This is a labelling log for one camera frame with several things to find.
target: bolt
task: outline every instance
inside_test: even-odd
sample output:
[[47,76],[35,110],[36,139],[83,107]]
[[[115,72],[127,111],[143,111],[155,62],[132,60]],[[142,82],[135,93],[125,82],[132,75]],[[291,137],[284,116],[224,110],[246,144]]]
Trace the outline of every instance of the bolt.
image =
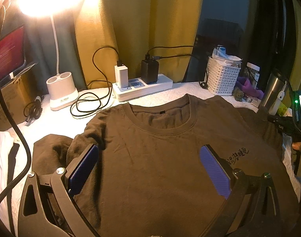
[[237,175],[239,172],[241,172],[241,170],[240,170],[239,168],[235,168],[235,169],[233,170],[233,172],[234,172],[235,175]]
[[28,173],[28,177],[34,177],[34,175],[35,175],[34,171],[31,171],[31,172]]
[[266,179],[270,179],[271,178],[271,174],[270,173],[264,173],[264,176]]
[[63,167],[59,167],[58,169],[56,169],[56,173],[59,175],[63,174],[64,172],[65,172],[65,168]]

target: blue gripper pad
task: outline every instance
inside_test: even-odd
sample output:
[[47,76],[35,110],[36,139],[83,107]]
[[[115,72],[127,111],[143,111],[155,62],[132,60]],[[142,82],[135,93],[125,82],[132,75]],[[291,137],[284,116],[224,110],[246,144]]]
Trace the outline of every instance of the blue gripper pad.
[[68,180],[68,194],[80,194],[87,178],[99,159],[99,148],[93,145]]
[[200,160],[206,172],[208,173],[217,193],[228,199],[231,193],[230,178],[224,172],[216,158],[212,155],[206,146],[200,149]]

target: yellow curtain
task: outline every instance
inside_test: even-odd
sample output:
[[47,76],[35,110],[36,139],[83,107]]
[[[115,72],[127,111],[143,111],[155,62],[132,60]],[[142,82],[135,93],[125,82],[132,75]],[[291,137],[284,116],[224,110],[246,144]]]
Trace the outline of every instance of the yellow curtain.
[[[293,70],[290,76],[290,84],[293,90],[301,90],[301,5],[297,0],[293,0],[296,24],[296,54]],[[284,96],[283,103],[286,106],[291,105],[290,95]]]
[[[104,45],[118,48],[129,78],[140,76],[140,63],[150,47],[193,45],[202,0],[85,0],[75,19],[76,40],[86,83],[103,80],[91,59]],[[156,50],[160,56],[191,53],[191,49]],[[181,81],[188,57],[162,59],[160,73]],[[97,66],[114,82],[116,54],[111,49],[99,51]]]

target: desk lamp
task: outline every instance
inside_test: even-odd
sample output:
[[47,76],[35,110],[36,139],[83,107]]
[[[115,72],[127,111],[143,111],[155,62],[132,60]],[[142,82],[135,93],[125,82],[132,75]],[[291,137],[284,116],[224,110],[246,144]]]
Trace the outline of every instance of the desk lamp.
[[50,16],[55,47],[56,47],[56,76],[50,77],[47,81],[47,88],[50,94],[50,107],[56,111],[71,105],[78,98],[78,91],[75,88],[71,72],[59,73],[59,47],[53,15],[66,9],[71,9],[80,3],[81,0],[17,0],[18,7],[30,17]]

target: laptop screen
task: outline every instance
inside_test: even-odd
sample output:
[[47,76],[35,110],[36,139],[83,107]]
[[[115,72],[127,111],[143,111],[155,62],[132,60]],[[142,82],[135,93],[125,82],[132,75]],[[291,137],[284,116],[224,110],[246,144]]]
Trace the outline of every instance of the laptop screen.
[[0,40],[0,80],[25,64],[24,34],[21,26]]

